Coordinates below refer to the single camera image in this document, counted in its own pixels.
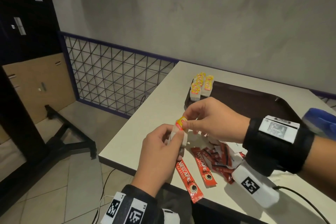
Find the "black cabinet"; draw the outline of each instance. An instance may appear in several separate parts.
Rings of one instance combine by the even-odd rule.
[[[61,52],[52,0],[0,0],[0,65]]]

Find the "black wrist strap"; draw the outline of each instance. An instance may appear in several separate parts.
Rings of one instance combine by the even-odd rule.
[[[294,143],[259,131],[263,118],[250,120],[243,147],[247,163],[262,175],[269,176],[276,166],[296,174],[301,171],[314,141],[314,133],[302,125]]]

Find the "hand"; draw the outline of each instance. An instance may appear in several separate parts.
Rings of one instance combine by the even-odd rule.
[[[243,143],[250,119],[212,97],[191,104],[183,114],[183,129],[208,134],[220,141]]]
[[[172,129],[173,125],[162,124],[142,142],[138,170],[131,184],[153,197],[173,173],[183,142],[183,131],[179,131],[169,145],[164,143]]]

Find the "white table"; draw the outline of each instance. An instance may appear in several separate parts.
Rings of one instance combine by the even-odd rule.
[[[336,115],[334,110],[309,90],[179,62],[99,154],[100,161],[134,175],[138,167],[143,138],[157,126],[163,123],[173,124],[175,120],[182,116],[191,79],[199,72],[212,74],[215,81],[281,97],[287,101],[299,117],[302,117],[310,107],[319,108]],[[199,137],[190,139],[191,146],[204,143]],[[204,198],[207,199],[202,199],[201,204],[226,211],[229,214],[243,213],[266,223],[324,223],[305,201],[290,191],[281,192],[281,199],[277,205],[270,209],[263,209],[237,184],[227,184],[217,174],[214,174],[218,183],[217,186],[205,188],[195,159],[187,150],[183,160],[203,192]],[[336,202],[310,186],[297,175],[281,175],[275,181],[275,184],[299,192],[310,200],[330,222],[336,221]],[[176,170],[170,185],[166,188],[186,190]]]

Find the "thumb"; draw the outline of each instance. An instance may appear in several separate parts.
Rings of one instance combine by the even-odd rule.
[[[184,131],[179,130],[171,139],[169,145],[167,145],[167,147],[169,147],[173,152],[178,153],[182,142],[183,142],[183,137],[184,137]]]
[[[185,122],[183,122],[182,128],[205,132],[203,120],[186,120]]]

